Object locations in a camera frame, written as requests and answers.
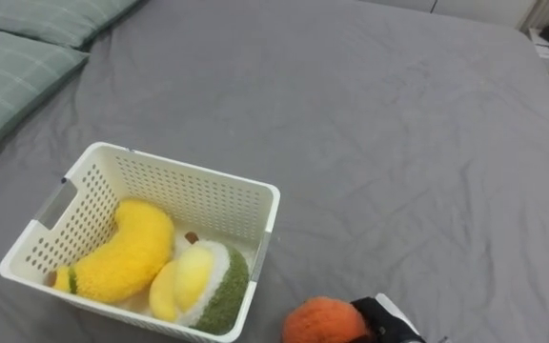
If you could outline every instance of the plush orange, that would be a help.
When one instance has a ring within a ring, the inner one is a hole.
[[[369,335],[353,305],[327,297],[306,301],[283,324],[283,343],[347,343]]]

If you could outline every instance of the bed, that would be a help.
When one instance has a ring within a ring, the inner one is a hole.
[[[0,146],[0,260],[106,141],[277,185],[240,342],[386,293],[429,342],[549,342],[549,76],[520,33],[341,0],[152,0]],[[0,277],[0,342],[171,342]]]

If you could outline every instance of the pillowcase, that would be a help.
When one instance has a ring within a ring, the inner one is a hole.
[[[0,0],[0,30],[79,48],[140,0]]]
[[[0,140],[87,56],[0,31]]]

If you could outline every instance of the green plush durian rind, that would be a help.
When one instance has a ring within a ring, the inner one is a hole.
[[[229,332],[243,296],[249,284],[249,269],[245,257],[235,248],[226,246],[230,256],[230,268],[224,274],[221,285],[209,300],[193,329],[205,333],[224,334]]]

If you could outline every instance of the yellow plush toy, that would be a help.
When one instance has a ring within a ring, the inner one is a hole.
[[[247,262],[233,247],[197,241],[193,233],[186,238],[193,244],[152,282],[152,314],[205,333],[227,333],[249,283]]]
[[[113,303],[138,293],[169,261],[174,226],[156,206],[122,200],[115,211],[117,233],[72,266],[51,276],[55,289]]]

